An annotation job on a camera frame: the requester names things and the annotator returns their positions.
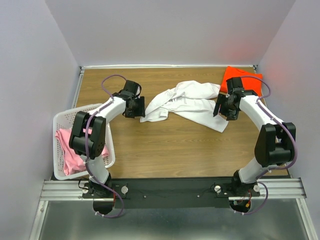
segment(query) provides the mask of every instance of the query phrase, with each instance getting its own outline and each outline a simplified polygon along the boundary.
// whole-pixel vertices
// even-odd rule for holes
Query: orange cloth
[[[227,89],[227,80],[233,77],[242,77],[242,76],[246,76],[246,75],[250,75],[250,76],[255,76],[258,77],[260,79],[263,79],[263,75],[262,74],[258,74],[258,73],[250,73],[232,66],[228,66],[225,70],[224,76],[223,76],[223,80],[221,83],[221,88],[220,88],[220,92],[223,93],[227,93],[228,89]],[[244,77],[242,78],[242,84],[245,90],[253,90],[256,92],[256,94],[258,94],[258,96],[262,96],[261,94],[261,86],[262,86],[262,82],[251,78],[251,77]]]

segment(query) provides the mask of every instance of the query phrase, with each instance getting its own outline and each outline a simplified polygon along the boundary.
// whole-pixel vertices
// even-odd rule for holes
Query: pink towel
[[[60,128],[55,132],[55,138],[58,139],[63,150],[63,172],[66,176],[83,172],[86,170],[85,163],[79,155],[75,153],[73,149],[69,147],[69,139],[71,135],[71,129]],[[106,146],[102,150],[102,157],[108,157],[109,151]]]

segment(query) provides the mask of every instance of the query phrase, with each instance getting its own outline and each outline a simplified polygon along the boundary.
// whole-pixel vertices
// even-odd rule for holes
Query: wooden table
[[[102,80],[120,74],[142,86],[145,106],[159,93],[178,83],[221,84],[225,67],[206,68],[134,68],[86,69],[77,107],[104,103],[108,95]],[[251,67],[242,68],[253,72]],[[124,86],[124,80],[113,77],[104,84],[112,93]],[[232,176],[254,157],[259,134],[253,122],[243,113],[230,121],[223,133],[187,120],[174,113],[158,122],[140,123],[139,118],[117,116],[111,123],[116,161],[109,169],[113,178],[170,178]],[[274,170],[272,175],[287,175]]]

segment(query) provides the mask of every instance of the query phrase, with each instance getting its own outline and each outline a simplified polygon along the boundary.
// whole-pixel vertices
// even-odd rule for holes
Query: dark gray panel
[[[261,200],[255,200],[257,206]],[[50,202],[42,240],[304,240],[295,199],[270,199],[242,216],[226,208],[128,209],[116,219],[94,215],[91,202]]]

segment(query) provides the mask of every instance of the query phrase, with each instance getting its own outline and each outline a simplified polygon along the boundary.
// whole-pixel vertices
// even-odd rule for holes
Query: white laundry basket
[[[53,169],[54,169],[54,176],[58,180],[80,178],[85,175],[88,175],[88,172],[82,171],[82,172],[70,174],[68,176],[65,175],[64,154],[59,141],[55,138],[56,131],[59,129],[71,129],[74,124],[74,120],[77,112],[79,111],[88,112],[96,109],[100,105],[101,103],[77,107],[77,108],[60,112],[54,116],[53,118]],[[110,168],[115,163],[116,156],[115,156],[114,143],[112,141],[109,123],[107,123],[105,128],[105,144],[106,144],[106,148],[109,151],[109,156],[104,157],[103,161],[104,161],[105,168]]]

